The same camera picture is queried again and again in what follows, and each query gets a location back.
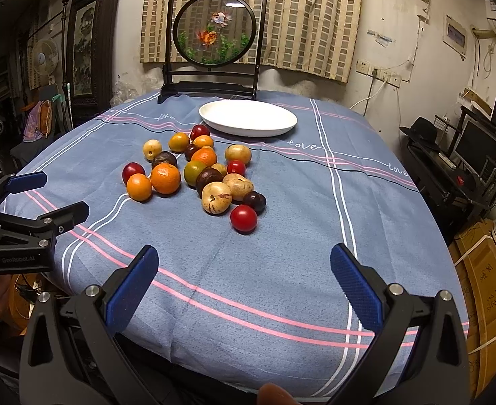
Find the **plastic bag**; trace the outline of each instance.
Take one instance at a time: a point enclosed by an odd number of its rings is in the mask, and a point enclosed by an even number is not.
[[[144,74],[142,80],[141,94],[148,94],[162,86],[160,79],[151,73]]]
[[[115,83],[115,94],[109,101],[109,104],[111,106],[117,106],[123,104],[124,102],[133,100],[138,96],[139,93],[136,88],[130,83],[120,80],[120,76],[118,76],[118,80]]]

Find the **black hat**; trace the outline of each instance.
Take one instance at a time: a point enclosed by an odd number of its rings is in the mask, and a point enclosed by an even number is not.
[[[410,137],[413,141],[422,144],[428,149],[437,152],[440,151],[439,146],[435,143],[437,128],[432,122],[424,117],[417,118],[410,128],[400,126],[400,131]]]

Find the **pink stripe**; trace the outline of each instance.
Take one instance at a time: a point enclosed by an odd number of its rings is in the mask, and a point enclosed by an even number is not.
[[[44,196],[42,194],[40,194],[39,192],[37,192],[35,190],[32,190],[32,192],[34,192],[36,195],[38,195],[39,197],[41,197],[42,199],[44,199],[44,201],[47,204],[49,204],[54,210],[57,209],[51,202],[49,202],[46,198],[44,198]],[[27,193],[27,192],[25,192],[25,193],[35,203],[37,203],[45,212],[49,212],[49,210],[47,210],[33,196],[29,195],[29,193]],[[108,246],[110,246],[111,248],[113,248],[114,250],[116,250],[117,252],[119,252],[120,254],[123,254],[124,256],[126,256],[126,257],[128,257],[130,259],[133,259],[135,257],[132,254],[127,253],[126,251],[123,251],[122,249],[118,248],[117,246],[115,246],[114,244],[112,244],[109,240],[107,240],[106,238],[104,238],[103,236],[101,236],[99,233],[97,233],[97,232],[95,232],[93,230],[89,230],[88,228],[85,228],[82,225],[78,225],[78,227],[80,227],[82,230],[86,231],[87,233],[91,233],[91,234],[95,235],[97,238],[99,238],[100,240],[102,240],[104,243],[106,243]],[[91,242],[87,238],[83,238],[82,236],[79,236],[75,232],[70,232],[70,233],[72,233],[72,235],[76,236],[78,239],[81,239],[81,240],[87,242],[90,246],[92,246],[92,248],[94,248],[96,251],[98,251],[100,254],[102,254],[104,257],[106,257],[110,261],[114,262],[115,264],[117,264],[117,265],[119,265],[121,267],[126,267],[125,264],[123,264],[122,262],[119,262],[118,260],[116,260],[113,257],[111,257],[109,254],[107,254],[106,252],[104,252],[103,250],[101,250],[98,246],[95,245],[95,243]],[[188,281],[184,280],[183,278],[177,276],[176,274],[173,274],[172,272],[170,272],[170,271],[168,271],[168,270],[166,270],[164,268],[159,268],[158,269],[158,272],[160,272],[160,273],[162,273],[162,274],[164,274],[164,275],[166,275],[166,276],[168,276],[170,278],[173,278],[173,280],[176,280],[180,284],[186,286],[189,289],[192,289],[193,291],[197,291],[197,292],[199,292],[199,293],[201,293],[203,295],[206,295],[206,296],[208,296],[208,297],[210,297],[212,299],[218,300],[218,301],[220,301],[220,302],[222,302],[224,304],[228,304],[230,306],[233,306],[235,308],[241,309],[243,311],[250,312],[252,314],[262,316],[263,318],[268,318],[270,320],[274,320],[274,321],[281,322],[281,323],[284,323],[284,324],[289,324],[291,326],[297,326],[297,327],[301,327],[301,328],[305,328],[305,329],[317,330],[317,331],[324,331],[324,332],[329,332],[329,333],[346,334],[346,335],[349,334],[349,335],[356,335],[356,336],[358,336],[358,335],[360,335],[360,336],[374,336],[375,335],[373,332],[357,331],[357,330],[346,330],[346,329],[335,329],[335,328],[324,327],[324,326],[316,326],[314,324],[308,324],[308,323],[303,323],[303,322],[300,322],[300,321],[294,321],[294,320],[290,320],[290,319],[287,319],[287,318],[279,317],[277,315],[269,314],[269,313],[266,313],[264,311],[260,311],[258,309],[251,308],[251,307],[249,307],[249,306],[247,306],[245,304],[241,304],[241,303],[235,302],[233,300],[230,300],[230,299],[227,299],[225,297],[222,297],[222,296],[220,296],[218,294],[215,294],[215,293],[212,293],[210,291],[207,291],[206,289],[200,288],[199,286],[196,286],[196,285],[193,285],[193,284],[189,283]],[[411,331],[406,332],[406,335],[416,335],[416,333],[417,332],[415,330],[411,330]]]
[[[191,129],[181,129],[177,125],[175,125],[173,122],[163,122],[160,124],[151,124],[151,123],[145,122],[145,121],[143,121],[139,118],[135,118],[135,117],[118,117],[118,116],[114,116],[114,117],[113,116],[104,116],[104,117],[109,118],[110,122],[118,122],[118,121],[128,120],[130,122],[136,122],[136,123],[140,123],[142,125],[146,125],[146,126],[153,128],[153,129],[163,129],[163,128],[167,128],[167,127],[172,127],[174,129],[176,129],[178,132],[189,133],[191,131]]]
[[[25,193],[28,197],[31,198],[31,200],[33,200],[35,203],[37,203],[45,212],[48,212],[48,210],[40,202],[38,202],[38,200],[36,200],[36,198],[34,198],[30,193],[28,193],[28,192],[25,192]],[[107,254],[103,250],[101,250],[101,248],[99,248],[97,245],[95,245],[95,243],[93,243],[92,241],[90,241],[86,238],[83,238],[82,236],[78,235],[74,231],[69,231],[69,233],[72,236],[75,236],[76,238],[84,240],[85,242],[87,242],[96,251],[98,251],[100,254],[102,254],[106,259],[112,261],[114,264],[116,264],[122,268],[126,267],[125,264],[123,264],[122,262],[119,262],[118,260],[109,256],[109,254]],[[205,312],[208,312],[212,315],[218,316],[218,317],[225,319],[227,321],[231,321],[233,323],[239,324],[241,326],[248,327],[250,329],[257,330],[259,332],[263,332],[263,333],[266,333],[268,335],[276,336],[278,338],[283,338],[283,339],[297,341],[297,342],[303,342],[306,344],[315,344],[318,346],[348,347],[348,348],[354,348],[354,349],[367,349],[368,348],[368,344],[350,344],[350,343],[340,343],[340,342],[333,342],[333,341],[314,340],[311,338],[304,338],[302,336],[296,336],[296,335],[286,334],[283,332],[278,332],[276,330],[268,329],[268,328],[262,327],[262,326],[258,326],[257,324],[252,324],[248,321],[241,320],[241,319],[234,317],[232,315],[228,315],[226,313],[220,312],[219,310],[210,308],[210,307],[208,307],[202,303],[199,303],[195,300],[190,299],[186,295],[183,295],[183,294],[175,291],[174,289],[170,288],[169,286],[166,286],[166,285],[164,285],[160,282],[157,282],[155,280],[152,281],[152,284],[154,286],[164,290],[165,292],[168,292],[169,294],[175,296],[176,298],[183,300],[184,302],[189,303],[189,304],[191,304],[191,305],[193,305],[193,306],[195,306],[195,307],[197,307],[197,308],[199,308]]]
[[[345,160],[343,158],[337,158],[337,157],[323,157],[321,155],[314,155],[314,154],[309,154],[307,152],[303,152],[303,151],[300,151],[298,149],[295,149],[295,148],[282,148],[282,147],[279,147],[279,146],[271,146],[270,144],[266,144],[266,143],[250,143],[251,145],[253,146],[267,146],[267,147],[270,147],[272,149],[275,149],[277,150],[278,152],[282,153],[282,154],[288,154],[288,155],[304,155],[306,157],[311,157],[311,158],[314,158],[314,159],[318,159],[318,160],[324,160],[324,161],[328,161],[328,162],[332,162],[332,164],[336,164],[336,165],[348,165],[348,166],[354,166],[354,167],[357,167],[359,168],[360,170],[364,171],[364,172],[369,172],[369,173],[375,173],[375,174],[378,174],[378,175],[382,175],[382,176],[385,176],[385,177],[389,177],[389,178],[392,178],[392,179],[395,179],[395,181],[399,181],[403,184],[406,184],[408,186],[414,186],[414,182],[412,181],[407,181],[407,180],[404,180],[392,173],[389,173],[389,172],[386,172],[384,170],[381,170],[381,169],[378,169],[376,167],[367,167],[367,166],[362,166],[362,165],[359,165],[357,163],[353,163],[351,161],[348,161],[348,160]]]
[[[294,321],[294,320],[290,320],[287,318],[279,317],[277,315],[269,314],[269,313],[260,311],[258,309],[251,308],[249,306],[246,306],[245,304],[241,304],[241,303],[238,303],[236,301],[226,299],[225,297],[222,297],[220,295],[217,295],[215,293],[207,291],[206,289],[200,288],[199,286],[192,285],[191,283],[188,283],[187,281],[185,281],[182,278],[180,278],[179,276],[167,271],[166,269],[160,268],[158,271],[161,272],[162,274],[168,276],[168,277],[173,278],[173,280],[176,280],[180,284],[186,286],[189,289],[192,289],[193,291],[197,291],[203,295],[206,295],[207,297],[211,297],[211,299],[221,301],[224,304],[228,304],[228,305],[233,306],[235,308],[241,309],[241,310],[246,311],[246,312],[250,312],[250,313],[255,314],[255,315],[262,316],[264,318],[268,318],[270,320],[278,321],[279,323],[290,324],[291,326],[297,326],[297,327],[301,327],[304,329],[318,330],[321,332],[329,332],[329,333],[336,333],[336,334],[345,334],[345,335],[349,334],[349,335],[361,335],[361,336],[374,336],[375,335],[373,332],[334,329],[331,327],[315,326],[313,324],[302,323],[300,321]]]
[[[284,106],[284,107],[293,108],[293,109],[302,109],[302,110],[305,110],[305,111],[313,111],[312,108],[307,108],[307,107],[304,107],[304,106],[294,106],[294,105],[288,105],[288,104],[274,104],[274,105]],[[364,123],[356,120],[353,117],[348,117],[346,115],[339,115],[339,114],[334,114],[334,113],[321,113],[321,114],[328,115],[330,117],[342,118],[343,120],[350,120],[352,122],[355,122],[357,125],[360,125],[360,126],[366,128],[366,129],[368,129],[371,132],[375,132],[375,130],[373,128],[371,128],[370,126],[368,126],[368,125],[366,125],[366,124],[364,124]]]
[[[39,192],[37,192],[36,190],[31,190],[31,192],[34,192],[36,195],[38,195],[40,198],[42,198],[47,204],[49,204],[53,210],[57,210],[57,207],[55,207],[53,204],[51,204],[46,198],[44,198],[43,195],[41,195]],[[84,232],[87,232],[87,233],[90,233],[90,234],[93,234],[95,235],[98,239],[100,239],[102,242],[104,242],[106,245],[108,245],[109,247],[113,248],[117,253],[120,253],[130,259],[133,259],[135,256],[133,256],[132,254],[130,253],[127,253],[126,251],[124,251],[123,249],[120,249],[118,246],[114,245],[113,243],[111,243],[110,241],[108,241],[106,238],[104,238],[102,235],[98,234],[98,232],[95,232],[93,230],[89,230],[88,228],[86,227],[83,227],[83,225],[79,224],[77,227],[81,228],[81,230],[83,230]]]
[[[184,300],[186,303],[189,303],[189,304],[201,309],[202,311],[208,312],[212,315],[216,315],[216,316],[218,316],[224,320],[231,321],[233,323],[239,324],[239,325],[247,327],[249,329],[257,330],[259,332],[263,332],[263,333],[266,333],[268,335],[273,335],[273,336],[276,336],[278,338],[283,338],[286,340],[297,341],[297,342],[303,342],[306,344],[315,344],[318,346],[348,347],[351,349],[367,349],[368,348],[368,344],[350,344],[347,342],[314,340],[311,338],[304,338],[302,336],[296,336],[296,335],[286,334],[283,332],[278,332],[278,331],[273,330],[273,329],[268,329],[266,327],[258,326],[257,324],[249,323],[248,321],[244,321],[244,320],[241,320],[241,319],[234,317],[232,315],[225,314],[223,312],[220,312],[219,310],[209,308],[208,306],[201,304],[195,300],[192,300],[192,299],[188,298],[187,296],[180,294],[177,291],[175,291],[174,289],[171,289],[168,286],[165,286],[162,283],[159,283],[157,281],[153,281],[152,284],[154,286],[157,286],[160,289],[163,289],[164,291],[167,291],[171,295],[173,295],[173,296],[175,296],[181,300]]]
[[[49,210],[47,210],[40,202],[38,202],[38,200],[36,198],[34,198],[32,195],[30,195],[30,193],[28,192],[25,192],[25,194],[31,198],[31,200],[33,200],[35,203],[37,203],[41,208],[42,210],[44,210],[46,213],[49,213]],[[70,234],[72,234],[73,236],[75,236],[76,238],[78,239],[81,239],[82,241],[88,243],[90,246],[92,246],[92,248],[94,248],[96,251],[98,251],[102,256],[104,256],[105,258],[109,259],[111,262],[113,262],[114,264],[117,264],[119,265],[120,267],[123,267],[125,268],[126,265],[123,264],[122,262],[118,261],[117,259],[114,259],[112,258],[111,256],[109,256],[108,253],[106,253],[104,250],[102,250],[98,245],[95,245],[95,243],[91,242],[90,240],[88,240],[87,238],[84,238],[82,236],[80,236],[79,234],[77,234],[76,232],[74,232],[73,230],[69,231]]]
[[[166,122],[163,124],[155,125],[155,124],[150,124],[148,122],[145,122],[143,120],[139,120],[138,118],[132,118],[132,117],[117,117],[117,116],[115,116],[115,117],[106,116],[106,117],[110,118],[110,121],[127,121],[126,123],[136,122],[136,123],[140,123],[142,125],[148,126],[149,128],[153,128],[153,129],[164,129],[164,128],[172,127],[178,132],[189,132],[189,129],[181,129],[181,128],[177,127],[173,122]],[[325,161],[331,161],[331,162],[338,160],[338,161],[342,161],[342,163],[339,163],[340,165],[354,166],[354,167],[356,167],[356,168],[358,168],[358,169],[360,169],[366,173],[374,173],[377,175],[381,175],[384,177],[395,179],[395,181],[401,182],[401,183],[408,185],[408,186],[414,186],[414,183],[412,181],[404,180],[404,179],[402,179],[402,178],[400,178],[400,177],[398,177],[392,173],[384,171],[382,169],[379,169],[376,167],[359,165],[357,163],[345,160],[343,158],[323,157],[321,155],[309,154],[307,152],[303,152],[303,151],[300,151],[300,150],[295,149],[295,148],[282,148],[279,146],[271,146],[270,144],[266,144],[266,143],[249,143],[249,145],[251,145],[251,146],[266,146],[266,147],[269,147],[269,148],[276,150],[277,152],[279,152],[281,154],[304,155],[305,157],[310,157],[310,158],[315,159],[315,160],[325,160]]]

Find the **metal screw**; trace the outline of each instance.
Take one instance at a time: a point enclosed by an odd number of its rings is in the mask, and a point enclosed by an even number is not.
[[[443,291],[441,291],[439,293],[439,295],[441,296],[441,298],[444,301],[450,301],[450,300],[452,300],[452,294],[450,293],[450,291],[447,291],[446,289],[444,289]]]
[[[100,293],[100,286],[98,285],[90,285],[87,286],[87,289],[85,289],[85,294],[89,297],[95,297]]]
[[[392,283],[388,289],[390,292],[394,295],[401,295],[403,294],[403,286],[397,284],[397,283]]]
[[[45,303],[47,300],[49,300],[49,292],[41,292],[38,296],[38,301]]]

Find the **blue tablecloth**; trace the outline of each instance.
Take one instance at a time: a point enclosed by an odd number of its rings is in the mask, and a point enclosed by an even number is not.
[[[115,107],[53,143],[22,173],[43,170],[48,183],[10,196],[7,213],[36,218],[84,200],[86,223],[58,238],[52,279],[67,291],[103,283],[148,243],[160,271],[126,336],[196,372],[251,389],[282,385],[299,398],[332,395],[369,345],[330,270],[344,242],[360,263],[414,294],[448,289],[467,321],[443,238],[417,188],[379,135],[339,105],[260,91],[258,100],[289,109],[297,126],[263,140],[212,132],[225,148],[252,149],[246,176],[268,206],[251,235],[229,217],[201,209],[184,182],[172,197],[131,200],[124,165],[140,162],[142,144],[167,149],[175,132],[200,122],[217,98],[180,96],[157,105],[157,93]],[[186,160],[178,158],[182,170]],[[385,387],[397,380],[414,339],[407,336]]]

